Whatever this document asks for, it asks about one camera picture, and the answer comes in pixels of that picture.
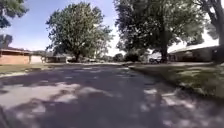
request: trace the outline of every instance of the brick house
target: brick house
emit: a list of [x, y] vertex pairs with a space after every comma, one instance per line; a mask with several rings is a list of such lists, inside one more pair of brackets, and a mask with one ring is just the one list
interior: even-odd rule
[[32, 52], [12, 47], [0, 49], [0, 64], [30, 64]]

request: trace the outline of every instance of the street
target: street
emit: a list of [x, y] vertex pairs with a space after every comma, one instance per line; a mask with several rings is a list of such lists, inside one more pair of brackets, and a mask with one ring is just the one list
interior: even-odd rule
[[221, 106], [119, 65], [6, 76], [0, 87], [10, 128], [224, 127]]

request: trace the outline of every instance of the roof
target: roof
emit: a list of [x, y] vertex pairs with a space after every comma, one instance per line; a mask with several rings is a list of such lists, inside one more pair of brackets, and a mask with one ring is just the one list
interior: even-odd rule
[[7, 48], [0, 48], [0, 51], [7, 51], [7, 52], [21, 52], [21, 53], [32, 53], [29, 50], [19, 49], [19, 48], [13, 48], [13, 47], [7, 47]]
[[217, 46], [218, 46], [218, 44], [215, 44], [215, 43], [202, 43], [202, 44], [191, 45], [191, 46], [188, 46], [188, 47], [185, 47], [185, 48], [174, 50], [174, 51], [170, 52], [169, 54], [191, 51], [191, 50], [196, 50], [196, 49], [203, 49], [203, 48], [212, 48], [212, 47], [217, 47]]

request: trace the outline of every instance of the green grass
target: green grass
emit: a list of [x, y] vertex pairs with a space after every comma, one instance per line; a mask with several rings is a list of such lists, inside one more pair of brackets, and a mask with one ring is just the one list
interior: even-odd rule
[[162, 78], [170, 83], [203, 94], [224, 98], [222, 66], [134, 66], [132, 69]]
[[24, 65], [0, 65], [0, 74], [8, 74], [14, 72], [31, 72], [52, 68], [60, 68], [68, 64], [24, 64]]

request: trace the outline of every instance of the house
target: house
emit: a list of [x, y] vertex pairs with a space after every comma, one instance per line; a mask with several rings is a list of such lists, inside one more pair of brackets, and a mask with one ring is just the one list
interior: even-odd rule
[[215, 59], [217, 44], [198, 44], [178, 49], [169, 53], [171, 61], [211, 62]]
[[47, 53], [45, 56], [46, 63], [68, 63], [68, 60], [72, 57], [68, 54], [57, 54]]
[[0, 64], [29, 64], [32, 52], [6, 47], [0, 49]]

